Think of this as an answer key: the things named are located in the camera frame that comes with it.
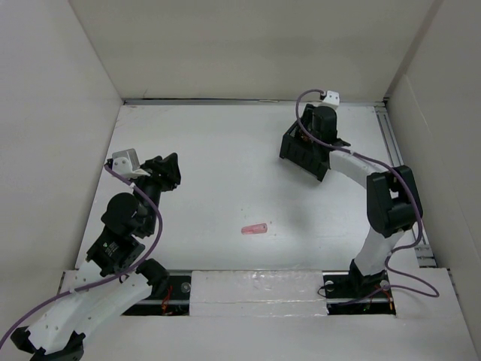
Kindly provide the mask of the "pastel pink highlighter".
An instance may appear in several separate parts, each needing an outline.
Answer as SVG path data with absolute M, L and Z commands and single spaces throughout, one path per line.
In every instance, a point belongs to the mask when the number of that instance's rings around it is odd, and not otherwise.
M 255 225 L 245 226 L 241 229 L 242 235 L 258 235 L 264 234 L 268 230 L 268 225 L 266 223 L 260 223 Z

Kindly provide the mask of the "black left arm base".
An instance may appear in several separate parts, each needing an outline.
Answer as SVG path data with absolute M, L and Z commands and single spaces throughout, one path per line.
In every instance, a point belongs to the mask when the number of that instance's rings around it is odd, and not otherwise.
M 31 360 L 81 360 L 84 355 L 84 333 L 73 331 L 69 336 L 59 329 L 19 327 L 10 336 L 18 350 L 32 355 Z

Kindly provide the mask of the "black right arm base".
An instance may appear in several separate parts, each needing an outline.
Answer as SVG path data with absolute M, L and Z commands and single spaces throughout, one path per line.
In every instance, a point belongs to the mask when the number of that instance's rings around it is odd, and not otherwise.
M 324 284 L 317 294 L 326 300 L 329 316 L 334 315 L 395 315 L 392 293 L 381 290 L 379 284 L 356 289 L 347 275 L 324 275 Z

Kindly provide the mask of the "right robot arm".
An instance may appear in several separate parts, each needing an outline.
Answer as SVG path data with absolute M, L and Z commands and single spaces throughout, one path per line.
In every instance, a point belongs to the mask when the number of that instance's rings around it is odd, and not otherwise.
M 313 152 L 322 166 L 356 182 L 366 191 L 370 228 L 358 255 L 349 265 L 347 286 L 356 296 L 365 296 L 385 272 L 404 233 L 422 215 L 411 169 L 405 165 L 391 170 L 349 152 L 349 143 L 337 136 L 337 112 L 329 106 L 305 106 L 301 130 L 312 136 Z

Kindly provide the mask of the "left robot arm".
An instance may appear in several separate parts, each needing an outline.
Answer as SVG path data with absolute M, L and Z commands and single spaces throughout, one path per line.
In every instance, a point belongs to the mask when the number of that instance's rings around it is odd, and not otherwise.
M 71 289 L 51 301 L 40 320 L 17 329 L 11 340 L 35 357 L 78 350 L 107 318 L 146 297 L 159 298 L 169 273 L 151 253 L 162 234 L 162 193 L 181 183 L 178 155 L 140 163 L 135 150 L 113 153 L 105 170 L 130 187 L 108 202 L 100 236 L 86 252 Z

